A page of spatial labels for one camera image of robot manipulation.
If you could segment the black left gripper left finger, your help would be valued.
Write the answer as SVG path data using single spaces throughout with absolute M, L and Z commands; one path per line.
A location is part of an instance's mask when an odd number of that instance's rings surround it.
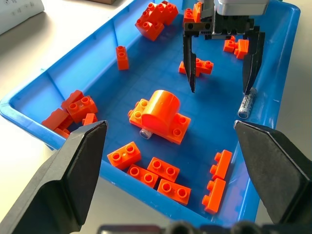
M 74 130 L 36 171 L 0 223 L 0 232 L 79 232 L 97 185 L 106 132 L 104 120 Z

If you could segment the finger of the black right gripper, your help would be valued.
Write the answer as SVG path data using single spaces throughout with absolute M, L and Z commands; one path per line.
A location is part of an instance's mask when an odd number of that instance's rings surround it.
M 196 55 L 192 52 L 192 36 L 183 35 L 183 62 L 192 93 L 195 92 Z
M 262 64 L 265 32 L 261 32 L 260 27 L 255 26 L 252 30 L 246 32 L 243 38 L 249 41 L 248 52 L 244 56 L 242 70 L 243 92 L 246 95 L 254 85 Z

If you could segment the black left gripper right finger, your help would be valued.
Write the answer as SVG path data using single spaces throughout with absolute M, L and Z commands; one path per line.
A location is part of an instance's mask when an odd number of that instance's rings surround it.
M 249 177 L 274 224 L 312 222 L 312 162 L 283 133 L 237 120 Z

